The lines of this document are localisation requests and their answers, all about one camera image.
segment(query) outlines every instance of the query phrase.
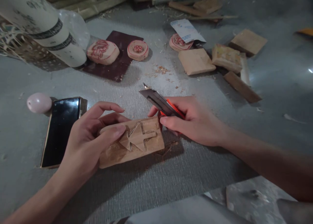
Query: yellow object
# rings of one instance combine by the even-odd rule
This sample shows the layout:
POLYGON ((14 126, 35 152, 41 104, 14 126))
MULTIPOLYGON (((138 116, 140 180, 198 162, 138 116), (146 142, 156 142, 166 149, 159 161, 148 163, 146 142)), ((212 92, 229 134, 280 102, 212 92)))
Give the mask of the yellow object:
POLYGON ((298 32, 313 37, 313 28, 305 28, 305 29, 299 30, 298 32))

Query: forearm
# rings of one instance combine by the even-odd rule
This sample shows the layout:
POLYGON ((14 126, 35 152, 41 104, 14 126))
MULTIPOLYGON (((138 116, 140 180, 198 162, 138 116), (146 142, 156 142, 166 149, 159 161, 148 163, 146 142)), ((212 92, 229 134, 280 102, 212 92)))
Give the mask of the forearm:
POLYGON ((313 159, 230 130, 223 147, 299 201, 313 201, 313 159))
POLYGON ((47 184, 4 224, 51 223, 82 184, 63 181, 57 171, 47 184))

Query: hand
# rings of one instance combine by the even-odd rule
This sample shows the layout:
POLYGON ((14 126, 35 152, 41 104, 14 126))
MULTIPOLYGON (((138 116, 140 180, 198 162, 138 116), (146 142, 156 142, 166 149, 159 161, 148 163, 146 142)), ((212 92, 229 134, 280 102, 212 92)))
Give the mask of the hand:
MULTIPOLYGON (((164 116, 160 123, 165 127, 180 132, 193 141, 205 146, 223 146, 230 129, 211 111, 204 109, 192 96, 166 97, 186 115, 186 120, 176 116, 164 116)), ((158 109, 151 107, 148 117, 154 116, 158 109)))
POLYGON ((115 103, 98 102, 74 123, 57 171, 61 180, 82 185, 96 172, 102 151, 116 141, 126 128, 119 125, 98 136, 99 131, 107 125, 130 120, 117 112, 122 113, 124 109, 115 103), (104 111, 111 110, 115 112, 101 117, 104 111))

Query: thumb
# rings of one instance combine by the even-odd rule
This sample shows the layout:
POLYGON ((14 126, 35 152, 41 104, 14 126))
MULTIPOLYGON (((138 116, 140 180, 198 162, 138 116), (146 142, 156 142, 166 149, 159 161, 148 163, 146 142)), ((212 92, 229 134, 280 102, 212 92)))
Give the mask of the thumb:
POLYGON ((125 130, 125 125, 117 125, 104 131, 93 140, 94 146, 97 147, 100 151, 103 151, 104 149, 108 148, 113 142, 118 140, 119 137, 125 132, 125 130))
POLYGON ((164 116, 160 118, 160 123, 165 127, 180 132, 184 135, 190 130, 190 122, 180 119, 177 116, 164 116))

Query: carved arrow shape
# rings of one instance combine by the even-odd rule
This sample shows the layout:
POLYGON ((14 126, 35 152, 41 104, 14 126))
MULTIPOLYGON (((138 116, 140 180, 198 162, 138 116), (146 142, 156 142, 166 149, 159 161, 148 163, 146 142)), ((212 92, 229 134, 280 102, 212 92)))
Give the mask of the carved arrow shape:
POLYGON ((138 147, 141 151, 146 151, 144 146, 145 139, 156 137, 156 132, 143 134, 140 122, 135 126, 130 135, 125 133, 119 143, 121 143, 127 150, 131 151, 130 143, 138 147))

